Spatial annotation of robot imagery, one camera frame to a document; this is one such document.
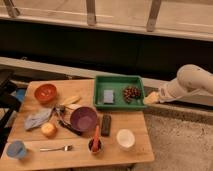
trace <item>green tray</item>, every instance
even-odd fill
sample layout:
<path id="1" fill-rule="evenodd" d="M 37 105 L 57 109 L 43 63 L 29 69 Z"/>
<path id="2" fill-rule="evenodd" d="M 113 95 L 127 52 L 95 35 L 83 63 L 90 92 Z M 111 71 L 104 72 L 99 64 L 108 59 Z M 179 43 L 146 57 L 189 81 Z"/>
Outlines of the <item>green tray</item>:
<path id="1" fill-rule="evenodd" d="M 128 104 L 123 99 L 122 91 L 129 85 L 141 90 L 141 98 L 133 99 Z M 104 90 L 114 90 L 114 104 L 103 103 Z M 97 109 L 141 110 L 146 107 L 143 104 L 144 97 L 143 83 L 139 76 L 96 76 L 95 78 L 93 103 Z"/>

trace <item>towel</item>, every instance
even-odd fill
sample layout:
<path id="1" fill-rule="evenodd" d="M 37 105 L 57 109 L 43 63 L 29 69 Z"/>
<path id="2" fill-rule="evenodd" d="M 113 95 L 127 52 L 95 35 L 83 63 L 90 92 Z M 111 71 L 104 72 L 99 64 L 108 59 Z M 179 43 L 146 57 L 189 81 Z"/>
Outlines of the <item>towel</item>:
<path id="1" fill-rule="evenodd" d="M 25 130 L 29 131 L 32 128 L 40 127 L 43 123 L 49 121 L 51 114 L 52 109 L 43 108 L 36 114 L 28 116 L 24 123 Z"/>

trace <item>small object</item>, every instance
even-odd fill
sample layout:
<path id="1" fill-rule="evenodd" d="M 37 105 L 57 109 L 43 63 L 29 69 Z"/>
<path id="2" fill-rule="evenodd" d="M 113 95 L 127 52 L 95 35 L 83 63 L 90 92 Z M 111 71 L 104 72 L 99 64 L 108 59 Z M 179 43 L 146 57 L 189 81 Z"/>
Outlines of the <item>small object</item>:
<path id="1" fill-rule="evenodd" d="M 102 124 L 101 124 L 101 135 L 109 136 L 110 127 L 111 127 L 111 116 L 104 114 L 102 119 Z"/>
<path id="2" fill-rule="evenodd" d="M 61 103 L 61 105 L 67 106 L 67 105 L 76 103 L 76 102 L 79 101 L 80 99 L 81 99 L 81 96 L 79 96 L 79 95 L 71 96 L 71 97 L 65 99 L 65 100 L 63 101 L 63 103 Z"/>
<path id="3" fill-rule="evenodd" d="M 71 131 L 71 132 L 73 132 L 73 133 L 75 133 L 75 134 L 77 134 L 77 135 L 79 135 L 79 136 L 83 134 L 81 131 L 75 130 L 75 129 L 72 127 L 72 125 L 70 125 L 70 124 L 68 124 L 68 123 L 66 123 L 66 122 L 63 122 L 62 120 L 59 120 L 58 123 L 59 123 L 59 125 L 61 125 L 63 128 L 66 128 L 66 129 L 68 129 L 69 131 Z"/>
<path id="4" fill-rule="evenodd" d="M 104 103 L 112 104 L 114 103 L 114 91 L 113 90 L 104 90 Z"/>
<path id="5" fill-rule="evenodd" d="M 57 132 L 57 128 L 55 124 L 47 122 L 42 125 L 41 132 L 47 137 L 53 137 Z"/>
<path id="6" fill-rule="evenodd" d="M 22 141 L 13 141 L 8 146 L 6 153 L 11 158 L 22 159 L 26 156 L 27 150 Z"/>
<path id="7" fill-rule="evenodd" d="M 132 99 L 138 99 L 141 96 L 141 91 L 135 86 L 128 86 L 123 90 L 123 97 L 126 103 L 131 103 Z"/>
<path id="8" fill-rule="evenodd" d="M 92 149 L 91 149 L 92 152 L 97 152 L 99 150 L 98 142 L 99 142 L 99 125 L 97 125 L 95 129 L 95 135 L 93 138 Z"/>
<path id="9" fill-rule="evenodd" d="M 91 152 L 92 154 L 97 154 L 97 153 L 99 153 L 99 152 L 103 149 L 103 145 L 102 145 L 101 141 L 98 140 L 98 151 L 93 152 L 93 151 L 92 151 L 93 141 L 94 141 L 94 139 L 91 139 L 91 140 L 89 141 L 88 147 L 89 147 L 89 150 L 90 150 L 90 152 Z"/>
<path id="10" fill-rule="evenodd" d="M 154 104 L 159 102 L 159 93 L 158 92 L 151 92 L 147 97 L 144 98 L 143 103 L 144 104 Z"/>
<path id="11" fill-rule="evenodd" d="M 43 84 L 39 86 L 35 92 L 35 98 L 41 103 L 45 104 L 52 101 L 57 95 L 56 87 L 53 84 Z"/>
<path id="12" fill-rule="evenodd" d="M 33 128 L 40 127 L 43 123 L 47 122 L 52 115 L 52 109 L 43 108 L 35 115 L 29 115 L 24 122 L 24 128 L 29 131 Z"/>
<path id="13" fill-rule="evenodd" d="M 40 148 L 40 152 L 58 151 L 58 150 L 71 151 L 72 149 L 73 149 L 72 145 L 66 145 L 66 146 L 61 147 L 61 148 Z"/>
<path id="14" fill-rule="evenodd" d="M 116 135 L 116 139 L 123 150 L 130 150 L 135 144 L 135 136 L 129 129 L 119 130 Z"/>
<path id="15" fill-rule="evenodd" d="M 74 110 L 70 117 L 72 128 L 80 132 L 88 132 L 97 125 L 97 114 L 90 107 L 80 107 Z"/>
<path id="16" fill-rule="evenodd" d="M 62 115 L 64 114 L 65 112 L 65 106 L 63 105 L 58 105 L 58 106 L 55 106 L 54 110 L 56 111 L 56 114 L 58 115 L 58 123 L 59 125 L 61 125 L 62 127 L 68 129 L 69 131 L 77 134 L 77 135 L 82 135 L 82 132 L 81 131 L 78 131 L 78 130 L 75 130 L 74 128 L 72 128 L 72 125 L 68 124 L 67 122 L 64 121 Z"/>
<path id="17" fill-rule="evenodd" d="M 67 109 L 75 110 L 75 109 L 78 109 L 79 107 L 82 107 L 82 106 L 79 105 L 79 104 L 70 104 L 70 105 L 66 105 L 65 107 Z"/>

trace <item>orange bowl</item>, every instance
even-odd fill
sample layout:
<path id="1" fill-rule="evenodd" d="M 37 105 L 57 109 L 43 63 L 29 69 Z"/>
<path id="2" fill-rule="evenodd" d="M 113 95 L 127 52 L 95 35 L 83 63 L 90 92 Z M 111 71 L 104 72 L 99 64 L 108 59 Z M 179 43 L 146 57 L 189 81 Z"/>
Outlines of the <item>orange bowl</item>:
<path id="1" fill-rule="evenodd" d="M 57 95 L 56 87 L 53 84 L 43 84 L 35 92 L 35 98 L 42 104 L 52 101 Z"/>

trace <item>white cup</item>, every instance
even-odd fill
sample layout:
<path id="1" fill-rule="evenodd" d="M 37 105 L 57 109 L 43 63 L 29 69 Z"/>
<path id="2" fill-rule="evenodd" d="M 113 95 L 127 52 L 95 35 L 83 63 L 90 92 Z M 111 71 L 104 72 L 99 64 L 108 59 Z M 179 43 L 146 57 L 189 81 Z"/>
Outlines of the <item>white cup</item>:
<path id="1" fill-rule="evenodd" d="M 117 142 L 122 150 L 128 151 L 135 145 L 135 136 L 129 129 L 121 129 L 116 135 Z"/>

